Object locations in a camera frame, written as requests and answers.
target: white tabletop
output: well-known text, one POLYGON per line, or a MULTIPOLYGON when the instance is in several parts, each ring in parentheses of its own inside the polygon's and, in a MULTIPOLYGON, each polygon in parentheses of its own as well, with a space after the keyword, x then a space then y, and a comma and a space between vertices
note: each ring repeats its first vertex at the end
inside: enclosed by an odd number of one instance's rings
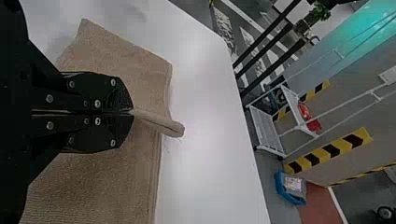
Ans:
POLYGON ((220 37, 167 0, 21 3, 31 40, 53 62, 86 18, 173 64, 171 113, 186 132, 163 139, 156 223, 270 223, 220 37))

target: beige mat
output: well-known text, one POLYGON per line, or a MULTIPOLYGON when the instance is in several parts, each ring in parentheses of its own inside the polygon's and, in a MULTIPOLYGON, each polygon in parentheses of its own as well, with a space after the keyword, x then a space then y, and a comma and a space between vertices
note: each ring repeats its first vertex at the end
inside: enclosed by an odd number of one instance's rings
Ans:
POLYGON ((83 20, 57 66, 121 77, 140 119, 119 149, 59 155, 30 185, 21 223, 153 223, 159 132, 184 132, 166 103, 171 64, 83 20))

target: black rod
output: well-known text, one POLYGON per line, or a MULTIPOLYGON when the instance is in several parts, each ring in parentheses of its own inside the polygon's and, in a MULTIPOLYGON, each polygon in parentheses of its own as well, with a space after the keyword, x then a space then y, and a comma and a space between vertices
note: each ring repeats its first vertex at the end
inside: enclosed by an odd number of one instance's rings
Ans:
POLYGON ((250 47, 242 53, 242 55, 233 63, 233 68, 236 68, 238 64, 246 59, 251 51, 253 51, 259 44, 280 24, 282 20, 301 2, 301 0, 294 0, 286 7, 286 9, 276 18, 276 20, 268 26, 267 29, 257 38, 250 47))
POLYGON ((284 35, 286 35, 293 28, 292 24, 287 24, 280 32, 277 34, 274 39, 272 39, 265 47, 260 50, 260 52, 254 56, 250 62, 248 62, 242 69, 236 74, 236 80, 238 80, 242 75, 246 73, 246 71, 253 66, 267 51, 273 47, 277 41, 279 41, 284 35))
POLYGON ((265 80, 266 77, 270 76, 282 63, 284 63, 291 55, 295 52, 297 52, 300 48, 302 48, 305 45, 305 40, 300 39, 291 47, 291 49, 288 50, 288 52, 284 53, 275 63, 271 64, 270 67, 268 67, 267 70, 265 70, 259 77, 254 79, 250 85, 248 85, 241 93, 241 98, 244 98, 246 95, 248 95, 251 91, 253 91, 254 88, 256 88, 260 83, 265 80))

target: hazard stripe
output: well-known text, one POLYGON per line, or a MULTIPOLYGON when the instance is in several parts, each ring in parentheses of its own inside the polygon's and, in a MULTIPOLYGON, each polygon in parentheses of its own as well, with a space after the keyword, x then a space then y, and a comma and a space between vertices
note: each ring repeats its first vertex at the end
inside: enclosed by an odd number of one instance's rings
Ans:
POLYGON ((298 174, 302 171, 325 163, 334 157, 346 154, 356 147, 361 147, 373 141, 366 129, 361 127, 345 137, 331 141, 328 145, 316 148, 310 153, 284 165, 284 170, 288 174, 298 174))
POLYGON ((359 174, 359 175, 354 175, 354 176, 349 177, 349 178, 347 178, 347 179, 338 181, 337 183, 331 184, 330 186, 332 186, 332 187, 338 186, 338 185, 344 184, 344 183, 346 183, 346 182, 349 182, 349 181, 351 181, 351 180, 358 179, 358 178, 361 178, 361 177, 363 177, 363 176, 367 176, 367 175, 376 173, 376 172, 378 172, 378 171, 383 171, 383 170, 385 170, 386 168, 389 168, 389 167, 395 166, 395 165, 396 165, 396 161, 394 161, 394 162, 392 162, 392 163, 390 163, 390 164, 384 165, 384 166, 376 167, 376 168, 374 168, 373 170, 366 171, 366 172, 361 173, 361 174, 359 174))
MULTIPOLYGON (((330 81, 324 81, 315 87, 314 90, 309 91, 308 93, 304 94, 300 97, 301 102, 306 102, 315 96, 317 96, 320 92, 326 90, 330 86, 330 81)), ((287 105, 286 107, 282 107, 279 109, 276 114, 273 116, 273 121, 277 121, 279 119, 284 118, 290 112, 290 107, 287 105)))

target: screw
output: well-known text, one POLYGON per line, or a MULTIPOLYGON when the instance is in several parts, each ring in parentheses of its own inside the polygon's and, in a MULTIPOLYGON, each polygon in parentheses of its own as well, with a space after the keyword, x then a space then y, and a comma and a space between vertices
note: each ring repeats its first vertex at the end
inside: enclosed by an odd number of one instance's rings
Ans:
POLYGON ((96 118, 96 119, 95 119, 95 124, 96 124, 97 126, 99 126, 100 123, 101 123, 101 120, 100 120, 99 118, 96 118))
POLYGON ((71 135, 71 136, 69 137, 68 143, 69 143, 69 145, 73 145, 73 144, 74 144, 74 136, 73 136, 73 135, 71 135))
POLYGON ((74 81, 69 81, 69 87, 71 89, 75 88, 76 87, 76 83, 74 81))
POLYGON ((53 102, 53 96, 51 94, 48 94, 46 97, 47 103, 52 103, 53 102))
POLYGON ((52 122, 52 121, 48 121, 48 122, 47 122, 47 129, 48 129, 48 130, 52 130, 52 129, 53 129, 53 126, 54 126, 54 125, 53 125, 53 122, 52 122))
POLYGON ((99 108, 101 106, 100 100, 95 100, 95 107, 99 108))

